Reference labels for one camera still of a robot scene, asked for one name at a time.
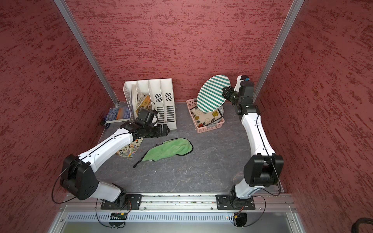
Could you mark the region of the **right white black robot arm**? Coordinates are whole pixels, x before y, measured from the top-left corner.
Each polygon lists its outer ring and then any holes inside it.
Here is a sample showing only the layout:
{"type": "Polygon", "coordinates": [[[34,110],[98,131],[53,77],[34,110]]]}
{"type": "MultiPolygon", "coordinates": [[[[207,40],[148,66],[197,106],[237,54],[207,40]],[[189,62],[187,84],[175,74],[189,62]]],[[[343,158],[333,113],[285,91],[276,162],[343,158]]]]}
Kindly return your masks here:
{"type": "Polygon", "coordinates": [[[237,209],[251,201],[259,190],[274,195],[266,190],[267,187],[275,185],[281,193],[280,174],[284,159],[276,155],[265,135],[261,113],[254,103],[254,83],[247,76],[240,76],[236,87],[225,87],[222,96],[234,106],[251,149],[251,157],[244,166],[243,179],[232,187],[229,195],[230,205],[237,209]]]}

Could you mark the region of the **square floral plate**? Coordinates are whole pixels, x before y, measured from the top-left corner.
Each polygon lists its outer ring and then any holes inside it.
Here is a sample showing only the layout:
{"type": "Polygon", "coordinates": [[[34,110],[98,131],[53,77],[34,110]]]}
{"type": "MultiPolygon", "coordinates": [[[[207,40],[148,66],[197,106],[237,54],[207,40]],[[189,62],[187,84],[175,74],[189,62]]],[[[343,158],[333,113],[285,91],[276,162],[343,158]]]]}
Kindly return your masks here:
{"type": "Polygon", "coordinates": [[[204,113],[198,108],[198,106],[195,106],[194,108],[190,109],[190,113],[197,127],[201,128],[219,123],[223,118],[224,110],[223,106],[220,106],[218,109],[212,112],[204,113]]]}

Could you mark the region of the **green striped round plate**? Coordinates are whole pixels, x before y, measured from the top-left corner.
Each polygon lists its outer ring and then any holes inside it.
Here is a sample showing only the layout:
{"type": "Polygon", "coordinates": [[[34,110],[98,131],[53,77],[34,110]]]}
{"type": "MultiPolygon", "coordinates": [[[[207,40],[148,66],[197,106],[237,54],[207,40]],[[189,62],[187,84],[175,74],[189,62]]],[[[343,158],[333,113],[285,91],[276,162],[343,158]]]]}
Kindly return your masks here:
{"type": "Polygon", "coordinates": [[[197,107],[204,113],[217,110],[225,102],[223,88],[230,87],[231,82],[225,75],[214,75],[201,87],[197,95],[197,107]]]}

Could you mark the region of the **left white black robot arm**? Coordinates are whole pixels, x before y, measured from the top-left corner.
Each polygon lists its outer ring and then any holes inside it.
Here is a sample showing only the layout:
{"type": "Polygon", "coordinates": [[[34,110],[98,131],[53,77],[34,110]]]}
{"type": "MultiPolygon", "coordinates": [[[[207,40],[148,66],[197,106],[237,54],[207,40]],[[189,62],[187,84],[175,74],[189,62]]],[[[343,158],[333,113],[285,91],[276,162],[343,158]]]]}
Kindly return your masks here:
{"type": "Polygon", "coordinates": [[[81,201],[96,198],[105,201],[112,208],[123,209],[128,203],[126,191],[118,185],[99,181],[95,173],[116,152],[136,139],[158,138],[169,133],[167,124],[157,123],[156,111],[143,109],[134,121],[124,122],[94,148],[79,156],[67,156],[59,176],[60,185],[81,201]]]}

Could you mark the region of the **green microfiber cloth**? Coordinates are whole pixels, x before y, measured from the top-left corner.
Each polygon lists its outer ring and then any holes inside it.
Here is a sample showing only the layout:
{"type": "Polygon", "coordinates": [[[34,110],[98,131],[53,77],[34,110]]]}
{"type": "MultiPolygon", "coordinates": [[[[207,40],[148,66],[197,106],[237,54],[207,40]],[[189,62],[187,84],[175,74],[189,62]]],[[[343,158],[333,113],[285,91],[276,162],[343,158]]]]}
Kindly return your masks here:
{"type": "Polygon", "coordinates": [[[161,159],[170,158],[173,156],[185,156],[193,151],[192,143],[185,138],[176,138],[172,140],[164,141],[162,144],[155,146],[148,150],[142,158],[133,165],[136,168],[137,165],[145,161],[158,161],[161,159]]]}

